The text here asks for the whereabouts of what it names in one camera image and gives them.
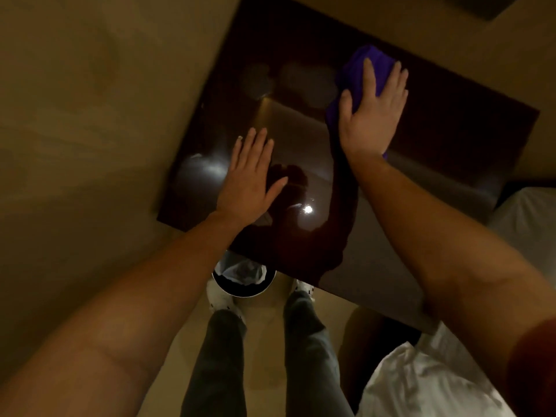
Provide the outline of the white bin liner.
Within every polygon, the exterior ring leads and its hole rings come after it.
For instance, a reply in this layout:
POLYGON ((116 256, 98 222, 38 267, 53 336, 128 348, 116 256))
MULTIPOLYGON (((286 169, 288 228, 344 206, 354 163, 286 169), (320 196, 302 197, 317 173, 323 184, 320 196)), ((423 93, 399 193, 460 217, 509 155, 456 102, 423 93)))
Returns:
POLYGON ((214 271, 218 276, 242 286, 259 285, 267 274, 265 265, 231 251, 225 252, 214 271))

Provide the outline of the person's left forearm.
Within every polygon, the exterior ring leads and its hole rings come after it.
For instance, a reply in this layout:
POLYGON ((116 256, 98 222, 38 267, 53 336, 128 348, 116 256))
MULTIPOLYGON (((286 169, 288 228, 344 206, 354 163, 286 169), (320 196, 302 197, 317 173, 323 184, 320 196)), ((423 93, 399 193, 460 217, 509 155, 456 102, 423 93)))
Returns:
POLYGON ((135 417, 246 217, 215 211, 79 308, 0 389, 0 417, 135 417))

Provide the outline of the round black waste bin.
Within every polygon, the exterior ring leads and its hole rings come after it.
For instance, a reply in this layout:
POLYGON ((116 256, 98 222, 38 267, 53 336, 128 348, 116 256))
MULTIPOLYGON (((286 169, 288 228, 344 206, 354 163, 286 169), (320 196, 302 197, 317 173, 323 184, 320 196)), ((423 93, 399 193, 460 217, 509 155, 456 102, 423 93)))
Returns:
POLYGON ((242 286, 230 282, 225 278, 218 276, 214 271, 215 268, 212 271, 212 278, 217 282, 217 284, 219 285, 219 287, 221 287, 222 290, 232 295, 233 297, 251 298, 263 293, 265 290, 268 289, 268 287, 274 281, 277 271, 274 268, 268 266, 266 266, 266 268, 267 268, 266 279, 263 281, 263 283, 259 285, 242 286))

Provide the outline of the person's left hand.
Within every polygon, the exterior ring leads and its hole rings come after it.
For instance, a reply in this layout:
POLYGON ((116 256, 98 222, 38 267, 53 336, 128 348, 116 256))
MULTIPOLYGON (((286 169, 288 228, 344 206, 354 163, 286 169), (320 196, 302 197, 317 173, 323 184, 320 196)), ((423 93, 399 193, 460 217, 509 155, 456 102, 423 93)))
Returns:
POLYGON ((265 148, 257 168, 248 168, 248 153, 254 136, 260 130, 250 128, 242 137, 242 150, 235 169, 228 169, 220 190, 216 213, 232 222, 240 230, 257 221, 270 206, 264 205, 268 189, 268 170, 274 150, 274 140, 266 139, 265 148))

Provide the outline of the white bed linen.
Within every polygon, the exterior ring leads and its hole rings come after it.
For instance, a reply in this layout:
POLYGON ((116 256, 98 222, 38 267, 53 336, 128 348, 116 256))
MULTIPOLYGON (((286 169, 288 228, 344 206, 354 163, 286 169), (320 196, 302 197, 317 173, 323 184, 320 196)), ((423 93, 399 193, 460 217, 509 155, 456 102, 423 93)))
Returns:
MULTIPOLYGON (((488 227, 556 289, 556 188, 511 195, 488 227)), ((516 417, 464 345, 441 323, 386 355, 363 390, 356 417, 516 417)))

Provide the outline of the person's left white shoe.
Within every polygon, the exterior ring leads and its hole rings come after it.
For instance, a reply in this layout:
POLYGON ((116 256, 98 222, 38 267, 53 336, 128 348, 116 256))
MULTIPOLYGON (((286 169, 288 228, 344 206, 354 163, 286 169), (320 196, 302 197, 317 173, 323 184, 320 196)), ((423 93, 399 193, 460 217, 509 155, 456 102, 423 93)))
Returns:
POLYGON ((206 295, 212 313, 217 311, 229 311, 245 323, 245 317, 234 300, 234 297, 222 290, 214 279, 210 279, 207 282, 206 295))

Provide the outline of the purple cleaning cloth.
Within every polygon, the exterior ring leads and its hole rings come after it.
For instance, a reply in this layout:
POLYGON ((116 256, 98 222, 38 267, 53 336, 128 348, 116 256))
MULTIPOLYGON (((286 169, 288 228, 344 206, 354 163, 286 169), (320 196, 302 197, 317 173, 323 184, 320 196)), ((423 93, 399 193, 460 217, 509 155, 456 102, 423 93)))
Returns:
POLYGON ((372 45, 366 45, 359 48, 338 72, 336 77, 336 87, 339 94, 327 107, 325 120, 330 134, 330 145, 333 159, 335 160, 335 164, 342 168, 347 168, 349 162, 346 159, 339 140, 338 102, 343 90, 348 89, 350 90, 352 96, 353 113, 358 109, 363 91, 363 62, 366 58, 371 60, 374 68, 377 83, 377 95, 381 94, 395 63, 393 58, 384 54, 378 48, 372 45))

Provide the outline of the person's trouser leg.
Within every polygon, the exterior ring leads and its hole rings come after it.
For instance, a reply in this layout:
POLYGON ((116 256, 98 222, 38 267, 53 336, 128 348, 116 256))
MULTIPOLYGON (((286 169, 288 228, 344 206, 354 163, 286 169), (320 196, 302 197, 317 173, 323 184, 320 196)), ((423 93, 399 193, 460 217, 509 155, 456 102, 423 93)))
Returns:
POLYGON ((180 417, 246 417, 246 325, 229 310, 215 311, 207 325, 180 417))
POLYGON ((312 298, 293 291, 285 304, 286 417, 355 417, 340 387, 329 333, 312 298))

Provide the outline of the person's left trouser leg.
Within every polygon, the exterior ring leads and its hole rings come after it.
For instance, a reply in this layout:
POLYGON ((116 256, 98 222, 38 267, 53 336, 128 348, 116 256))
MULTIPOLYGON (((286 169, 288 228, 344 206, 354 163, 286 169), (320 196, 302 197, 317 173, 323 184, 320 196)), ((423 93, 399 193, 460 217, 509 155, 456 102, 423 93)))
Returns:
POLYGON ((229 310, 215 311, 207 325, 180 417, 246 417, 246 325, 229 310))

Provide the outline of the person's right trouser leg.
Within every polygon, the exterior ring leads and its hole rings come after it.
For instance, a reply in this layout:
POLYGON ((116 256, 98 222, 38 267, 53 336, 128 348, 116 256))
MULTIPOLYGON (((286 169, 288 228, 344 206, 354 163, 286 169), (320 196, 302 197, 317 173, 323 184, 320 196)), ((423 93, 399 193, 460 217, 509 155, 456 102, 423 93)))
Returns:
POLYGON ((286 417, 355 417, 340 387, 329 333, 312 298, 293 291, 285 304, 286 417))

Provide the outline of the person's right hand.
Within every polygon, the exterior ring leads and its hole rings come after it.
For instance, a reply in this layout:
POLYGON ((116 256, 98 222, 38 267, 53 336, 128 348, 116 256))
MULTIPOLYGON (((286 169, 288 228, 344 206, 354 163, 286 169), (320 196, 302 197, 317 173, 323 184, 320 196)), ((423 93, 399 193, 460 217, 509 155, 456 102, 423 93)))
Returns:
MULTIPOLYGON (((403 69, 400 89, 407 89, 409 72, 403 69)), ((363 62, 363 91, 358 109, 353 113, 352 130, 340 137, 340 144, 352 169, 374 159, 381 159, 389 147, 401 117, 394 113, 394 100, 380 100, 370 59, 363 62)))

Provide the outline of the person's right forearm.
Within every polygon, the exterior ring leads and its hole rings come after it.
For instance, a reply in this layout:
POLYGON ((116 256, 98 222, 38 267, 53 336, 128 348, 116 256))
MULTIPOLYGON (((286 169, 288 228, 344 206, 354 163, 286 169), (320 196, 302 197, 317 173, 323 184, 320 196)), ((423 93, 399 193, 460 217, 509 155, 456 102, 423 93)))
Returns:
POLYGON ((350 167, 430 308, 517 415, 556 411, 556 289, 516 249, 380 154, 350 167))

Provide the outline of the dark glossy wooden table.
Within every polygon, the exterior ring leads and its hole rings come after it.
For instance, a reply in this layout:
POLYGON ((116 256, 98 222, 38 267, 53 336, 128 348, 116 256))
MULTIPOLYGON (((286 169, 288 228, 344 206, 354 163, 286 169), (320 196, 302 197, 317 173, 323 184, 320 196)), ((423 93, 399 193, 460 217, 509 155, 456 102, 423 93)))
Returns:
POLYGON ((484 224, 539 111, 293 0, 241 0, 184 134, 157 220, 188 231, 215 208, 237 137, 266 128, 269 184, 288 185, 231 250, 421 332, 437 322, 325 124, 335 77, 372 44, 409 70, 386 159, 484 224))

